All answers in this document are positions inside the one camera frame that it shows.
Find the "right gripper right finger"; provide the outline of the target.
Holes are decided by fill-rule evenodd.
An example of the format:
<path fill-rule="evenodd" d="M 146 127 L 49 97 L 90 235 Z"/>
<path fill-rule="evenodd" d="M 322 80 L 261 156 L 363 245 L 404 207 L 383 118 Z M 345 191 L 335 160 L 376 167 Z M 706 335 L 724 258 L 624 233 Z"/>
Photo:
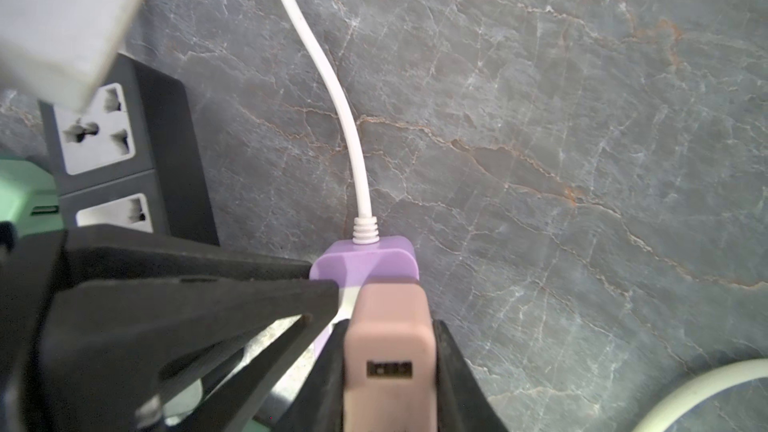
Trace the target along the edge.
<path fill-rule="evenodd" d="M 482 392 L 447 324 L 434 321 L 437 420 L 440 432 L 507 432 Z"/>

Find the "pink plug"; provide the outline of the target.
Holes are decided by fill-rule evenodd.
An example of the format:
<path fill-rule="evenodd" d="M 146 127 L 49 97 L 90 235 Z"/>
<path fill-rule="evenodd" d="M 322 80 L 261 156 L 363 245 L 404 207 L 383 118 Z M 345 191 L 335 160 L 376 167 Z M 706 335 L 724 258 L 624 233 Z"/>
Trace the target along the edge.
<path fill-rule="evenodd" d="M 344 431 L 438 429 L 436 336 L 421 285 L 364 285 L 343 352 Z"/>
<path fill-rule="evenodd" d="M 1 86 L 70 110 L 102 85 L 143 0 L 1 0 Z"/>

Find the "green plug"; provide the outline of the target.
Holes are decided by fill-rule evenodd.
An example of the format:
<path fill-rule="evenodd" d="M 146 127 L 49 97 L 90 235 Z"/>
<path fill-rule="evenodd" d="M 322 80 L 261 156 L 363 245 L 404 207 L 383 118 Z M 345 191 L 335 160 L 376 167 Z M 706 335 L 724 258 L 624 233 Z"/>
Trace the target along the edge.
<path fill-rule="evenodd" d="M 15 238 L 64 228 L 52 175 L 35 163 L 1 155 L 1 222 Z"/>

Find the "black power strip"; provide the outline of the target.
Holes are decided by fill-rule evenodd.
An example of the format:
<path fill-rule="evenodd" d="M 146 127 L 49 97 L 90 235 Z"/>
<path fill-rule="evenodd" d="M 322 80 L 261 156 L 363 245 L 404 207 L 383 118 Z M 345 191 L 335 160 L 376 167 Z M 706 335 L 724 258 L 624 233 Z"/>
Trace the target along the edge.
<path fill-rule="evenodd" d="M 114 225 L 218 244 L 180 80 L 120 54 L 85 109 L 38 106 L 65 227 Z"/>

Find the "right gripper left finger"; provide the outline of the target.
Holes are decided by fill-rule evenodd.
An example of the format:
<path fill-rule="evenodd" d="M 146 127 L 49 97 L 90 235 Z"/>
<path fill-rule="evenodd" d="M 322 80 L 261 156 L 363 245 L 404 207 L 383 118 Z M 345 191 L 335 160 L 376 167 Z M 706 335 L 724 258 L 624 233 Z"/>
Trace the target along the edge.
<path fill-rule="evenodd" d="M 343 430 L 344 339 L 349 321 L 338 322 L 298 395 L 273 431 Z"/>

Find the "purple power strip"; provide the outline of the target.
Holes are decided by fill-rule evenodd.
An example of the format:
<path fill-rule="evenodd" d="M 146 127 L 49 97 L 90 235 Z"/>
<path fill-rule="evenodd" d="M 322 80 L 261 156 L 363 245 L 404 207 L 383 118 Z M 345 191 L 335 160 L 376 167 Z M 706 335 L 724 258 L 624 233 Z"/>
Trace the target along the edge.
<path fill-rule="evenodd" d="M 312 264 L 310 280 L 331 280 L 339 287 L 338 311 L 315 339 L 315 357 L 321 354 L 334 326 L 351 318 L 360 289 L 374 278 L 419 281 L 419 266 L 410 240 L 403 236 L 387 236 L 369 245 L 340 240 Z"/>

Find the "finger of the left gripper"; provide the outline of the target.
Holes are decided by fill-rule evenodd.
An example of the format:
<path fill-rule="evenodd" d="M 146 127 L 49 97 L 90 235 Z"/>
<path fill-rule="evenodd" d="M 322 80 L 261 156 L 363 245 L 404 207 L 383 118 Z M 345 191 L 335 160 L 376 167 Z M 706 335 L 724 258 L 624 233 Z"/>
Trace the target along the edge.
<path fill-rule="evenodd" d="M 241 431 L 338 309 L 307 263 L 98 225 L 1 228 L 1 427 L 164 431 L 164 403 L 290 328 L 179 423 Z"/>

